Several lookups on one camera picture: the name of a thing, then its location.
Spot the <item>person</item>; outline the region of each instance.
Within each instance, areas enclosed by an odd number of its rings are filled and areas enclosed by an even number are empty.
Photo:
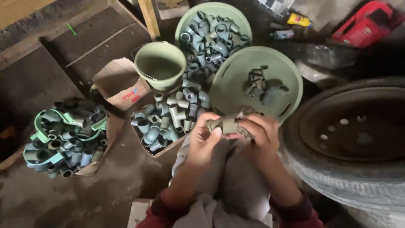
[[[212,133],[205,127],[219,116],[206,112],[186,137],[173,166],[173,179],[136,228],[266,228],[272,210],[280,227],[323,228],[308,197],[277,155],[279,123],[259,114],[239,122],[253,136]]]

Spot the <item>gray pants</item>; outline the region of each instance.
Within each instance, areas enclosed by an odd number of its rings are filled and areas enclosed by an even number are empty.
[[[173,176],[186,160],[189,145],[190,137],[187,136],[172,168]],[[232,148],[234,148],[233,155],[227,157]],[[222,197],[219,200],[212,200],[218,189]],[[229,140],[221,140],[214,147],[210,167],[199,182],[196,192],[198,195],[204,195],[205,202],[209,202],[207,198],[210,198],[216,201],[217,205],[221,205],[226,213],[241,218],[262,221],[270,209],[269,192],[262,175],[241,153],[241,147],[237,146],[237,142],[231,145]]]

